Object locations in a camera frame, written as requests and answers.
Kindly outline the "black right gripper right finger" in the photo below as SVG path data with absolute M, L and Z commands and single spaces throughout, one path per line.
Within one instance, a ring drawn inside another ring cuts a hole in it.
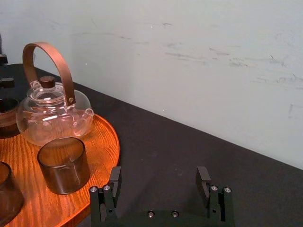
M 207 208 L 207 223 L 233 223 L 234 209 L 232 190 L 212 183 L 211 177 L 204 166 L 196 169 L 196 185 L 204 206 Z

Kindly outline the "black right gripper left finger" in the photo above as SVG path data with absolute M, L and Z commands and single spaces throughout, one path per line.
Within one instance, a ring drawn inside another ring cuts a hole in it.
M 102 223 L 117 219 L 116 206 L 122 183 L 121 167 L 111 170 L 109 182 L 103 187 L 92 186 L 89 189 L 91 223 Z

